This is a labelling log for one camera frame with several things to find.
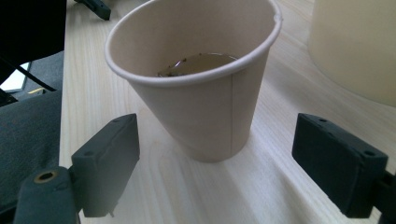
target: beige paper cup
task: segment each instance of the beige paper cup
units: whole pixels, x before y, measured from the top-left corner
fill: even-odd
[[[249,136],[268,50],[281,27],[271,0],[156,0],[112,30],[106,61],[198,161],[222,161]],[[184,77],[156,77],[170,63],[198,53],[239,58]]]
[[[316,0],[308,49],[334,82],[396,106],[395,0]]]

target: dark fabric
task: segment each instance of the dark fabric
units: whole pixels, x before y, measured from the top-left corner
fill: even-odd
[[[15,203],[21,182],[59,163],[62,92],[0,107],[0,210]]]
[[[66,0],[0,0],[0,54],[16,65],[64,49]],[[0,83],[14,71],[0,60]]]

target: light wood table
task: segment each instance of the light wood table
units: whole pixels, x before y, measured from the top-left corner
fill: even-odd
[[[201,163],[177,145],[104,56],[117,21],[144,1],[112,0],[111,20],[81,4],[67,5],[62,108],[62,166],[110,120],[136,113],[141,159],[114,212],[83,223],[376,223],[348,219],[290,155],[298,113],[328,119],[389,155],[396,170],[396,108],[337,86],[307,53],[313,0],[279,0],[284,23],[272,46],[244,149]]]

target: black cable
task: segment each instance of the black cable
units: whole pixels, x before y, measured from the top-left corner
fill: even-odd
[[[4,57],[1,54],[0,54],[0,60],[5,62],[6,64],[8,64],[8,66],[12,67],[13,69],[17,69],[18,71],[20,71],[21,73],[23,73],[24,75],[29,77],[33,82],[35,82],[38,85],[44,87],[45,89],[47,89],[49,91],[56,91],[51,86],[47,85],[46,83],[44,83],[43,81],[41,81],[37,77],[33,76],[30,72],[24,70],[20,65],[15,65],[15,63],[13,63],[11,60],[7,59],[6,57]]]

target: cup rim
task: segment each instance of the cup rim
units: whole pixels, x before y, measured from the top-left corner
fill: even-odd
[[[204,72],[200,73],[194,73],[193,76],[182,76],[182,77],[145,77],[145,76],[140,76],[133,74],[131,72],[126,71],[125,69],[122,69],[119,67],[113,60],[110,54],[110,40],[112,39],[112,36],[117,32],[118,28],[125,22],[127,21],[136,11],[142,10],[144,7],[155,4],[156,2],[161,1],[161,0],[151,0],[148,1],[144,4],[142,4],[139,7],[136,7],[134,10],[129,12],[126,16],[124,16],[117,24],[116,26],[111,30],[109,33],[106,43],[105,43],[105,58],[108,66],[110,67],[113,72],[115,72],[117,75],[120,77],[123,77],[127,80],[131,80],[132,82],[139,83],[142,85],[147,85],[147,86],[156,86],[156,87],[175,87],[175,86],[185,86],[185,85],[190,85],[190,84],[196,84],[196,83],[201,83],[213,79],[217,79],[220,77],[225,77],[228,74],[232,74],[235,72],[238,72],[244,68],[246,68],[249,64],[253,63],[259,56],[268,50],[276,41],[277,36],[280,33],[281,27],[282,27],[282,13],[280,11],[279,5],[276,3],[275,0],[266,0],[270,3],[270,5],[273,8],[273,11],[275,12],[274,15],[274,29],[271,31],[271,33],[268,35],[268,37],[260,43],[260,45],[249,52],[248,54],[244,55],[241,58],[238,58],[234,62],[225,64],[221,67],[214,68],[211,70],[207,70]]]

